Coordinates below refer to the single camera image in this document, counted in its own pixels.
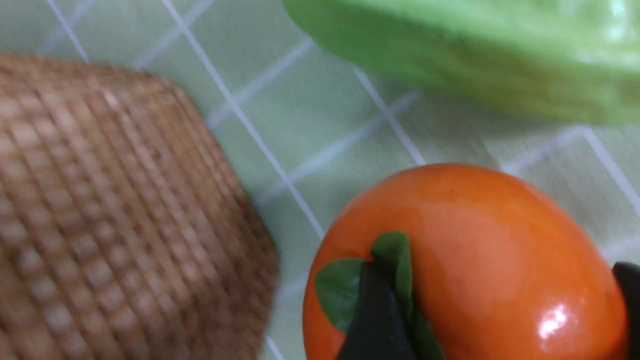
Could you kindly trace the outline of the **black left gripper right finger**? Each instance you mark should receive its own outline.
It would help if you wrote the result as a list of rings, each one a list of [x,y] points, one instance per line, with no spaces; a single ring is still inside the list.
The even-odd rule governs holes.
[[[624,297],[628,319],[628,358],[640,358],[640,266],[618,261],[612,267],[615,280]]]

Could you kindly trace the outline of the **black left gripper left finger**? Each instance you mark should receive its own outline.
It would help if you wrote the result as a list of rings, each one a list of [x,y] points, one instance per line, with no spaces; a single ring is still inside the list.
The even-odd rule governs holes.
[[[355,312],[336,358],[415,360],[391,267],[382,260],[367,260],[359,275]]]

